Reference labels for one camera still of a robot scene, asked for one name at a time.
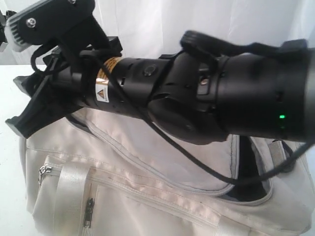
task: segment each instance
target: yellow warning sticker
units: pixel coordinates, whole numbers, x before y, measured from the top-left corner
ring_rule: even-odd
[[[112,73],[115,66],[122,59],[123,58],[110,58],[104,63],[104,65],[106,65],[109,72]],[[96,83],[95,83],[96,98],[100,102],[109,102],[108,83],[109,83],[109,80],[108,80],[107,76],[105,75],[104,71],[102,69],[100,69],[98,74],[97,74]]]

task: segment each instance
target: white bag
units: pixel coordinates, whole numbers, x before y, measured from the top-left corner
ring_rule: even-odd
[[[260,172],[286,157],[281,142],[251,140]],[[206,146],[176,141],[238,176],[238,136]],[[82,109],[21,144],[27,208],[44,235],[295,236],[311,225],[315,191],[305,156],[266,181],[261,199],[239,202],[226,195],[233,186],[134,118]]]

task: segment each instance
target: laser warning sticker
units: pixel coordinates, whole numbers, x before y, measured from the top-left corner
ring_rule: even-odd
[[[112,72],[117,65],[123,58],[110,58],[108,59],[104,65],[107,66],[109,72]],[[102,69],[99,70],[96,83],[95,83],[95,94],[96,99],[100,102],[109,102],[108,96],[108,83],[109,80]]]

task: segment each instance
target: black cord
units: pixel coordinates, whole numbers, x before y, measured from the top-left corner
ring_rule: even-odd
[[[182,146],[180,146],[178,143],[176,143],[174,140],[172,140],[170,137],[168,137],[160,128],[158,128],[153,122],[148,118],[146,114],[144,114],[133,102],[132,100],[128,97],[128,95],[124,92],[122,87],[119,85],[117,80],[112,76],[106,65],[103,64],[102,61],[100,61],[98,58],[92,56],[92,55],[83,55],[83,58],[89,58],[92,59],[97,63],[97,65],[104,71],[105,75],[108,77],[110,83],[116,90],[116,92],[119,94],[119,96],[127,102],[135,112],[139,114],[139,117],[144,120],[155,132],[157,132],[163,139],[165,139],[169,144],[171,144],[174,148],[176,148],[178,151],[180,151],[184,156],[186,156],[191,162],[193,162],[195,165],[198,167],[202,168],[204,171],[207,173],[213,175],[217,179],[230,183],[233,185],[248,185],[248,184],[255,184],[259,183],[262,181],[266,181],[282,172],[282,170],[296,161],[300,156],[302,156],[308,149],[310,149],[313,145],[314,142],[311,143],[306,143],[300,146],[286,161],[281,163],[280,165],[276,166],[274,169],[263,173],[260,176],[256,177],[251,177],[251,178],[246,178],[246,179],[234,179],[234,178],[229,178],[224,175],[221,175],[220,173],[216,172],[209,166],[206,166],[204,163],[199,161],[197,158],[195,158],[193,155],[191,155],[187,150],[185,150]]]
[[[45,45],[42,45],[35,50],[35,52],[31,56],[31,67],[36,73],[38,73],[42,76],[53,75],[55,73],[59,73],[65,69],[67,69],[70,66],[69,63],[66,62],[64,65],[62,65],[59,68],[56,68],[54,70],[42,71],[42,70],[38,69],[38,67],[36,65],[36,59],[38,57],[44,55],[45,53],[49,52],[50,50],[52,50],[55,46],[56,45],[54,45],[54,44],[45,44]]]

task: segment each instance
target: zipper pull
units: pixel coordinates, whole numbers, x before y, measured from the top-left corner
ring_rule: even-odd
[[[94,208],[94,200],[93,200],[93,198],[91,198],[88,200],[87,206],[85,208],[85,215],[84,215],[84,227],[85,228],[91,227],[93,208]]]
[[[50,173],[52,170],[52,167],[50,166],[42,166],[38,170],[38,184],[41,186],[42,180],[43,180],[43,175],[46,173]]]

